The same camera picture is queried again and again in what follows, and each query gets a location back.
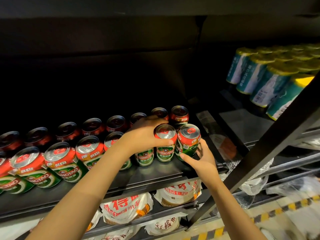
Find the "yellow and black striped floor marking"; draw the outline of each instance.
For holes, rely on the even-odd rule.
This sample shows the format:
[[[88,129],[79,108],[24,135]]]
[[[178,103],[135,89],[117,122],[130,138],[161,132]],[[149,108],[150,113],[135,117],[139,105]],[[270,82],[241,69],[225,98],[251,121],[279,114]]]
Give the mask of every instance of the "yellow and black striped floor marking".
[[[307,198],[307,199],[303,199],[303,200],[288,204],[286,206],[277,208],[275,210],[262,213],[262,214],[260,214],[258,216],[252,217],[251,220],[255,224],[256,223],[260,223],[260,222],[264,222],[264,221],[269,220],[272,217],[278,216],[278,215],[280,215],[282,213],[285,213],[287,211],[296,211],[296,210],[301,209],[303,207],[309,206],[309,205],[312,204],[312,201],[319,202],[320,201],[320,195],[316,195],[316,196],[313,196],[313,197],[310,197],[310,198]],[[223,227],[214,229],[212,231],[200,233],[200,234],[198,234],[196,236],[185,238],[183,240],[209,240],[209,239],[221,237],[226,232],[227,232],[227,230],[223,226]]]

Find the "hand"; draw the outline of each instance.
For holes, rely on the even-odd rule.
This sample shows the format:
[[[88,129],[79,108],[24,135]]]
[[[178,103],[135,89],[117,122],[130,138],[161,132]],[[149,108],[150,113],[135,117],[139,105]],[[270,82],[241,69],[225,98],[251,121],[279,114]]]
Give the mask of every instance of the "hand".
[[[214,156],[204,139],[200,140],[196,153],[200,157],[200,160],[195,160],[185,153],[181,153],[180,156],[187,164],[194,168],[201,181],[207,187],[209,184],[214,184],[217,180],[221,182]]]
[[[128,140],[127,146],[133,154],[153,147],[173,145],[175,141],[171,139],[158,139],[154,136],[154,129],[160,124],[167,123],[167,120],[158,118],[156,115],[142,118],[135,122],[122,137]]]

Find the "floor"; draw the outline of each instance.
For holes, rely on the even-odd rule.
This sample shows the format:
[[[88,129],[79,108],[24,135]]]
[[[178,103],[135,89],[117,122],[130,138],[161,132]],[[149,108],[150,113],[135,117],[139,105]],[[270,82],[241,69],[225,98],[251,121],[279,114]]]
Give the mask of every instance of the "floor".
[[[309,240],[320,234],[319,192],[297,193],[290,197],[245,210],[259,228],[267,229],[277,240]],[[221,219],[195,226],[157,240],[229,240]]]

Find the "tsingtao beer can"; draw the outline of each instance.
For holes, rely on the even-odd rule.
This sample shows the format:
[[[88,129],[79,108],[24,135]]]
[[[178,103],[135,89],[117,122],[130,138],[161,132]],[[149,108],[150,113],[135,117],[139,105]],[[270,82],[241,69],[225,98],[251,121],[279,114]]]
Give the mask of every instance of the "tsingtao beer can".
[[[125,132],[127,130],[126,119],[121,115],[110,117],[106,122],[107,133],[119,131]]]
[[[104,133],[105,126],[102,123],[101,119],[91,118],[86,120],[82,124],[82,135],[83,136],[97,136],[99,137]]]
[[[174,106],[171,109],[170,120],[176,131],[178,131],[182,125],[188,124],[189,112],[187,108],[180,105]]]
[[[67,141],[72,146],[76,145],[80,135],[81,131],[74,122],[66,122],[59,125],[56,133],[58,141]]]
[[[178,131],[178,139],[175,148],[175,154],[178,159],[183,161],[180,157],[181,153],[193,157],[198,148],[200,139],[201,134],[198,127],[193,124],[182,125]]]
[[[75,154],[90,170],[104,154],[103,143],[96,136],[86,136],[77,143]]]
[[[136,123],[139,119],[146,118],[147,115],[145,113],[134,113],[130,117],[130,128]]]
[[[154,130],[155,138],[159,139],[171,139],[174,142],[177,140],[177,133],[173,126],[168,124],[161,124]],[[159,161],[166,163],[172,160],[174,156],[174,147],[173,145],[167,146],[157,146],[156,155]]]
[[[40,188],[51,188],[61,181],[50,169],[45,166],[44,153],[35,146],[22,149],[11,158],[13,168],[11,174],[37,185]]]
[[[10,159],[0,155],[0,190],[7,191],[10,194],[21,194],[34,187],[34,184],[18,175],[10,175],[9,172],[12,169]]]
[[[154,151],[153,148],[147,149],[143,152],[138,152],[134,154],[135,159],[140,166],[146,167],[153,163]]]
[[[38,127],[30,130],[26,134],[24,144],[26,147],[38,147],[40,150],[43,149],[43,152],[45,152],[52,141],[53,138],[49,134],[48,129],[46,127]]]
[[[76,149],[67,142],[50,146],[44,154],[45,164],[65,181],[76,183],[87,173],[87,168],[76,156]]]
[[[165,108],[157,107],[151,110],[152,115],[156,115],[159,118],[169,120],[169,113]]]
[[[23,147],[23,141],[18,131],[10,131],[0,136],[0,151],[15,154]]]
[[[120,131],[112,132],[109,135],[107,135],[105,141],[104,141],[104,151],[107,151],[113,144],[115,144],[121,137],[123,136],[123,133]],[[131,167],[131,160],[130,158],[123,164],[123,166],[120,168],[120,171],[126,170]]]

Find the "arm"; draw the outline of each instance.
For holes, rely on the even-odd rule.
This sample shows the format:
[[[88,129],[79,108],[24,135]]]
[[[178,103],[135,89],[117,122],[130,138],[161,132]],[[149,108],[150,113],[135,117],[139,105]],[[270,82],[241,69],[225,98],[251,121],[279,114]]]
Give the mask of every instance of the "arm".
[[[266,237],[250,220],[250,217],[240,207],[219,178],[214,156],[205,140],[200,140],[196,153],[200,157],[199,161],[183,153],[181,154],[181,158],[195,169],[202,182],[210,190],[230,239],[266,240]]]
[[[172,145],[156,139],[154,128],[167,123],[157,116],[137,121],[97,164],[62,198],[34,228],[26,240],[79,240],[85,233],[110,184],[125,161],[134,153],[155,146]]]

